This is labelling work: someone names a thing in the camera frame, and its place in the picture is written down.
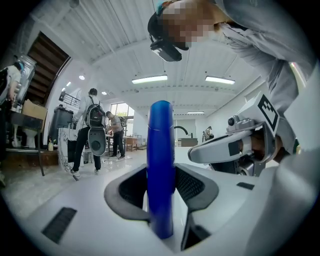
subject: blue bottle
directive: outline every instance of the blue bottle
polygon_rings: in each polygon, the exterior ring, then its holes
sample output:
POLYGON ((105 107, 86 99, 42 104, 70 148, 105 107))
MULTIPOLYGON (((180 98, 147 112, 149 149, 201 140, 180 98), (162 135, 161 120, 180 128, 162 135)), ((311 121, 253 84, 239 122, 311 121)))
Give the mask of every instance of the blue bottle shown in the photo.
POLYGON ((149 111, 147 194, 150 227, 160 239, 173 234, 172 194, 175 191, 175 134, 172 105, 161 100, 149 111))

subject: fluorescent light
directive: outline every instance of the fluorescent light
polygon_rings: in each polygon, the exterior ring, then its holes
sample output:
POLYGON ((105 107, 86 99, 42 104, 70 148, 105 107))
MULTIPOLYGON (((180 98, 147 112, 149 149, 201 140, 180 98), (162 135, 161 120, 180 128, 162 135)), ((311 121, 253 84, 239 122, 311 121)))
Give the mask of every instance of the fluorescent light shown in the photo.
POLYGON ((192 111, 192 112, 188 112, 188 115, 192 115, 192 114, 204 114, 205 112, 203 111, 192 111))
POLYGON ((229 84, 229 85, 233 85, 236 82, 234 80, 229 80, 229 79, 224 79, 224 78, 219 78, 214 76, 207 76, 205 80, 208 82, 217 82, 217 83, 223 83, 223 84, 229 84))
POLYGON ((155 81, 164 81, 168 80, 168 76, 165 75, 157 75, 157 76, 151 76, 151 77, 145 77, 140 79, 134 79, 132 80, 132 83, 134 85, 141 84, 141 83, 147 83, 147 82, 155 82, 155 81))

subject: gray floor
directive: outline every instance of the gray floor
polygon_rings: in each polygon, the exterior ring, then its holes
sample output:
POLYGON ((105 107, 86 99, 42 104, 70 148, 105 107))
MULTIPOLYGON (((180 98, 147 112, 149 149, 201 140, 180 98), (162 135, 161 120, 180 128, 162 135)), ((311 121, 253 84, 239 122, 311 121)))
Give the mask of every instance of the gray floor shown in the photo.
MULTIPOLYGON (((101 159, 101 170, 98 175, 108 172, 116 172, 126 169, 128 172, 146 163, 146 151, 127 152, 128 159, 122 161, 104 161, 101 159)), ((80 168, 81 179, 87 179, 95 175, 94 164, 85 164, 80 168)), ((30 170, 7 170, 5 175, 6 188, 1 189, 11 212, 19 218, 27 218, 36 208, 47 200, 57 195, 64 188, 76 182, 74 178, 61 170, 58 166, 44 169, 45 176, 42 177, 39 168, 30 170)))

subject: sneaker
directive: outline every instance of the sneaker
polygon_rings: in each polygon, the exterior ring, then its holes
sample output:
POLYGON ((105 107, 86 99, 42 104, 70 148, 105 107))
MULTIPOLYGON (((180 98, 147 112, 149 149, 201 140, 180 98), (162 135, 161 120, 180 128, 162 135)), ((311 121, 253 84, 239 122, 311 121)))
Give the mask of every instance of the sneaker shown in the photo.
POLYGON ((80 177, 80 173, 79 171, 74 171, 73 169, 71 170, 71 174, 72 176, 76 177, 76 178, 79 178, 80 177))
POLYGON ((5 176, 2 174, 1 171, 0 171, 0 185, 1 185, 1 187, 3 187, 3 188, 6 187, 5 176))

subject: person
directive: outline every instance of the person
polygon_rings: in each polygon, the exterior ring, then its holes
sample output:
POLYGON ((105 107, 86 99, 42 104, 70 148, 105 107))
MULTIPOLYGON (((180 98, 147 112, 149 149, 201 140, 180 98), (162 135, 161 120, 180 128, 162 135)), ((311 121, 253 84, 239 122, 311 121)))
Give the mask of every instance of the person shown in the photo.
POLYGON ((107 128, 108 131, 113 132, 113 154, 112 158, 117 157, 118 146, 121 156, 118 159, 123 159, 125 157, 125 150, 123 145, 124 129, 121 126, 120 118, 110 111, 105 113, 106 117, 111 120, 111 125, 107 128))
MULTIPOLYGON (((298 86, 290 62, 308 80, 317 61, 299 25, 272 0, 170 0, 156 10, 148 23, 155 39, 188 50, 209 32, 222 33, 227 45, 260 73, 280 115, 275 151, 279 157, 274 159, 279 162, 292 154, 296 136, 284 112, 297 97, 298 86)), ((259 132, 253 134, 251 144, 255 154, 264 155, 259 132)))
MULTIPOLYGON (((16 61, 13 65, 7 66, 0 71, 0 168, 2 161, 6 158, 6 109, 10 108, 14 101, 15 89, 20 83, 21 73, 24 70, 24 64, 16 61)), ((0 170, 0 184, 5 187, 5 176, 0 170)))
POLYGON ((205 130, 205 134, 204 134, 204 139, 206 141, 213 139, 215 136, 213 134, 211 134, 211 126, 209 126, 206 130, 205 130))
MULTIPOLYGON (((87 142, 88 132, 90 130, 90 127, 87 126, 86 124, 86 116, 87 116, 88 108, 93 103, 100 104, 100 101, 97 98, 97 94, 98 94, 97 89, 95 88, 90 89, 89 94, 81 99, 79 111, 73 116, 73 120, 72 120, 72 122, 75 124, 79 121, 80 117, 82 117, 80 121, 78 136, 76 138, 74 162, 73 162, 73 168, 71 170, 71 174, 77 178, 80 177, 79 166, 80 166, 81 155, 82 155, 84 146, 87 142)), ((93 160, 94 160, 94 167, 95 167, 94 172, 98 174, 99 170, 101 169, 100 156, 94 155, 93 160)))

